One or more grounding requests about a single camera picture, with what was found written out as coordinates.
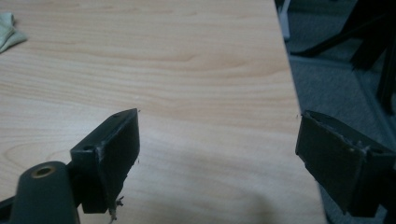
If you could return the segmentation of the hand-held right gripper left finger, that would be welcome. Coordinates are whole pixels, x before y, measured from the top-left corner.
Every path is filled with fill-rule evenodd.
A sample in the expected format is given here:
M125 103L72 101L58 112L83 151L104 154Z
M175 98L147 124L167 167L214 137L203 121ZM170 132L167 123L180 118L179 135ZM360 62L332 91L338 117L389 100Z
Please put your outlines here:
M108 117L70 150L72 190L84 213L116 214L117 199L139 151L135 108Z

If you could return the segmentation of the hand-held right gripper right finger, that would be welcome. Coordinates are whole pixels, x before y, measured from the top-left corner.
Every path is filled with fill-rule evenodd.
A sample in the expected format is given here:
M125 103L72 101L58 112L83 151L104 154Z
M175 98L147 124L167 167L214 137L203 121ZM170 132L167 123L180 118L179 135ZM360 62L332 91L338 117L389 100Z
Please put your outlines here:
M396 152L331 116L302 114L295 153L343 213L396 218Z

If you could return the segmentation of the beige cloth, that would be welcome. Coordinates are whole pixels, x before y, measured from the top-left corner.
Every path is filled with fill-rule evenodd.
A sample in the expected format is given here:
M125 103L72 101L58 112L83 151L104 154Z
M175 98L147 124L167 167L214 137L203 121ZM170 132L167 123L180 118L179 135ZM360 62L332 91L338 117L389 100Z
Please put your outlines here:
M14 26L11 12L0 13L0 54L27 40L27 36Z

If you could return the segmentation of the white metal desk frame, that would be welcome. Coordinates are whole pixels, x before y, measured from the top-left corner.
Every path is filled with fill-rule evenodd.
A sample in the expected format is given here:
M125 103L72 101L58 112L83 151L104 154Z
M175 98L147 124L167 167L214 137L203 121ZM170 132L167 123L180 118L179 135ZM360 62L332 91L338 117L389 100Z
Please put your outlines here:
M290 25L288 10L291 0L275 0L278 20L285 41L290 40Z

